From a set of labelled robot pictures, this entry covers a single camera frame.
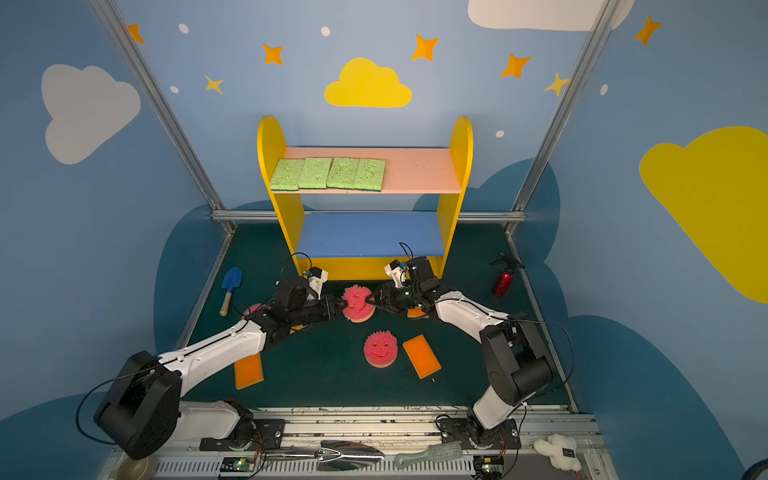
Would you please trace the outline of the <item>pink smiley sponge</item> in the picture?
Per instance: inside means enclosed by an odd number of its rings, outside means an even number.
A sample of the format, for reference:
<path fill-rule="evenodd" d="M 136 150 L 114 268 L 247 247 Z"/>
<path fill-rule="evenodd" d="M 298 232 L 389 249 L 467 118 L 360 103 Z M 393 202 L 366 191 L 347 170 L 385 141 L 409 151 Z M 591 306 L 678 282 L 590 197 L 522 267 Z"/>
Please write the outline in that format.
<path fill-rule="evenodd" d="M 347 302 L 343 315 L 353 323 L 363 323 L 375 313 L 375 306 L 367 302 L 372 291 L 365 286 L 353 285 L 345 289 L 342 299 Z"/>
<path fill-rule="evenodd" d="M 369 335 L 363 346 L 366 361 L 376 368 L 392 365 L 398 355 L 397 338 L 390 331 L 377 331 Z"/>
<path fill-rule="evenodd" d="M 261 305 L 262 305 L 261 303 L 256 303 L 256 304 L 253 304 L 252 306 L 250 306 L 249 308 L 247 308 L 247 309 L 246 309 L 246 310 L 243 312 L 243 314 L 242 314 L 242 318 L 246 318 L 248 315 L 250 315 L 250 314 L 252 314 L 252 313 L 254 313 L 254 312 L 258 311 L 258 310 L 259 310 L 259 308 L 261 307 Z"/>

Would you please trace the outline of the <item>pink smiley sponge front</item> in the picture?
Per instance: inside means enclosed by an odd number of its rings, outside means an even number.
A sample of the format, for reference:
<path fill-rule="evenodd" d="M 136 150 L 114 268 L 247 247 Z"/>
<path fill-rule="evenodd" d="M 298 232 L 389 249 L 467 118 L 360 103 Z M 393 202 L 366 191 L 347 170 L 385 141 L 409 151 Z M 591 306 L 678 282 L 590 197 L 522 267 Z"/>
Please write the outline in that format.
<path fill-rule="evenodd" d="M 377 331 L 369 335 L 363 346 L 366 361 L 376 368 L 392 365 L 398 355 L 397 338 L 390 331 Z"/>

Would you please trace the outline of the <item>green sponge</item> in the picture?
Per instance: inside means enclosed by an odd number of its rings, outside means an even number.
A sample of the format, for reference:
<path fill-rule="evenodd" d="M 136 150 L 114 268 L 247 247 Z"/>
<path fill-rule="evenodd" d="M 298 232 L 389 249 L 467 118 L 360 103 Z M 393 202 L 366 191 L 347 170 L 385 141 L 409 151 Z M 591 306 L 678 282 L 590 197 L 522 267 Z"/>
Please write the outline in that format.
<path fill-rule="evenodd" d="M 298 179 L 299 189 L 326 189 L 331 165 L 332 159 L 327 157 L 309 157 L 304 159 L 302 172 Z"/>
<path fill-rule="evenodd" d="M 270 188 L 272 191 L 298 191 L 305 160 L 280 159 L 272 173 Z"/>
<path fill-rule="evenodd" d="M 359 159 L 336 157 L 329 170 L 326 186 L 329 189 L 351 190 L 357 175 Z"/>
<path fill-rule="evenodd" d="M 353 181 L 353 189 L 379 192 L 382 189 L 385 171 L 385 160 L 360 159 Z"/>

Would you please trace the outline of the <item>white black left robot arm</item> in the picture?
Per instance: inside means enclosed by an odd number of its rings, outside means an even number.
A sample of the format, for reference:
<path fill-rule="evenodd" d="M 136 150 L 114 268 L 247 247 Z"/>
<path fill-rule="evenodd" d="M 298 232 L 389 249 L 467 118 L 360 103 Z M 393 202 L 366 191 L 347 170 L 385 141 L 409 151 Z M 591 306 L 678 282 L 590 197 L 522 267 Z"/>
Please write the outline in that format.
<path fill-rule="evenodd" d="M 231 434 L 247 440 L 242 431 L 249 423 L 244 408 L 227 401 L 188 402 L 185 395 L 222 369 L 286 338 L 293 327 L 332 320 L 347 305 L 323 293 L 319 280 L 284 280 L 274 298 L 216 335 L 160 356 L 146 351 L 131 356 L 96 409 L 94 421 L 133 460 L 173 441 L 225 439 Z"/>

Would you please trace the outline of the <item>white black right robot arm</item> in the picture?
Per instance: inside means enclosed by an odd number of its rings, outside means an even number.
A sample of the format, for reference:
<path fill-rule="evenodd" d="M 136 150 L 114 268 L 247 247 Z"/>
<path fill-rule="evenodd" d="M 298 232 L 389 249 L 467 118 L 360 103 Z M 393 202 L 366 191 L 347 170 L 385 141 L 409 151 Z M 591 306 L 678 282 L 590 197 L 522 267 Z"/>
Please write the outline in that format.
<path fill-rule="evenodd" d="M 385 273 L 389 280 L 366 296 L 368 304 L 390 313 L 418 308 L 480 343 L 489 387 L 471 417 L 481 429 L 501 425 L 555 380 L 557 368 L 536 321 L 494 311 L 443 286 L 425 257 L 393 261 Z"/>

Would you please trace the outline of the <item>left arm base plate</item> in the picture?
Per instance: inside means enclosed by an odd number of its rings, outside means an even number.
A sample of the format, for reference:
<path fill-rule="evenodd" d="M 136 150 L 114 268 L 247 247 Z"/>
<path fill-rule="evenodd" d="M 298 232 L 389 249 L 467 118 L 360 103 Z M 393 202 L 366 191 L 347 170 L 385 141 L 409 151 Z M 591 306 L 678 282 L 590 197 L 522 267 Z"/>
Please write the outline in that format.
<path fill-rule="evenodd" d="M 223 439 L 203 438 L 199 450 L 255 452 L 260 447 L 266 450 L 277 449 L 281 446 L 285 425 L 282 419 L 241 420 Z"/>

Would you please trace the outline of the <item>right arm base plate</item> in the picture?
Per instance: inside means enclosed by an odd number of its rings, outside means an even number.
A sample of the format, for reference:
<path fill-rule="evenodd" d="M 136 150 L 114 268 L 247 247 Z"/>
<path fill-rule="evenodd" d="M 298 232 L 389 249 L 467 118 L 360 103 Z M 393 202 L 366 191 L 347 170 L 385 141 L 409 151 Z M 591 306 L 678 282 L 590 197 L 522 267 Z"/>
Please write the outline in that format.
<path fill-rule="evenodd" d="M 520 433 L 514 419 L 493 428 L 485 428 L 471 418 L 438 415 L 435 426 L 443 443 L 460 442 L 464 450 L 517 450 L 521 447 Z"/>

